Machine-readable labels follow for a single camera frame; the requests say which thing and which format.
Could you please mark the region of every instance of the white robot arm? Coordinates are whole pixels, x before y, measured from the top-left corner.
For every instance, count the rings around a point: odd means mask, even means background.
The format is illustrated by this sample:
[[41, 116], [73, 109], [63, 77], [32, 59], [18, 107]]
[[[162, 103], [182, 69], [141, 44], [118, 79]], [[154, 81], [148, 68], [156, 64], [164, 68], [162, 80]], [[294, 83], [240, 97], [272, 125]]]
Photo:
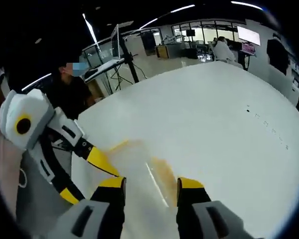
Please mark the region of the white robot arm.
[[68, 119], [61, 108], [54, 109], [38, 89], [27, 95], [15, 91], [8, 94], [0, 109], [0, 129], [13, 144], [29, 151], [43, 177], [70, 203], [77, 203], [84, 196], [56, 159], [48, 137], [51, 130], [68, 141], [79, 157], [98, 169], [119, 176], [106, 155], [83, 138], [76, 122]]

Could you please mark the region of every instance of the black circle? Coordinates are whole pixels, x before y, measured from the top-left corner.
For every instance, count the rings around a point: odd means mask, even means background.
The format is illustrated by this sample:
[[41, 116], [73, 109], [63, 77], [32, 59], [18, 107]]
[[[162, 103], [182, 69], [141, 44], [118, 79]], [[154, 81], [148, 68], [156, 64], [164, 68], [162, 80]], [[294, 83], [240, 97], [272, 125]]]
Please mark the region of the black circle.
[[19, 134], [25, 134], [31, 127], [31, 121], [29, 119], [21, 119], [16, 125], [16, 130]]

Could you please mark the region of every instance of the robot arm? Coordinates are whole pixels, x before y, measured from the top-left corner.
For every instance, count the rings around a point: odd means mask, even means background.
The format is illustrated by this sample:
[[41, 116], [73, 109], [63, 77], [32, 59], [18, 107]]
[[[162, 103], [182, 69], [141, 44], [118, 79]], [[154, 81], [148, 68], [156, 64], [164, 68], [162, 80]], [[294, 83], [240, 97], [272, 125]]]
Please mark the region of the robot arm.
[[84, 199], [84, 196], [56, 159], [48, 137], [51, 130], [68, 141], [79, 157], [100, 170], [119, 176], [106, 155], [83, 138], [80, 127], [68, 119], [60, 108], [54, 109], [38, 89], [31, 90], [27, 95], [15, 91], [8, 94], [0, 109], [0, 129], [13, 144], [28, 150], [42, 176], [72, 204]]

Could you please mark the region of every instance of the blue face mask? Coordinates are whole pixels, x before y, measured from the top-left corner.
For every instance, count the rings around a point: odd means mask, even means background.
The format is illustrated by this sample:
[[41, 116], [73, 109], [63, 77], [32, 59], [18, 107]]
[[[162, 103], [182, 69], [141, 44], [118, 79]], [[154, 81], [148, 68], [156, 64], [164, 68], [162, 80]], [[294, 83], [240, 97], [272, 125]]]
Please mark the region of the blue face mask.
[[72, 76], [82, 76], [89, 69], [89, 65], [86, 62], [73, 63]]

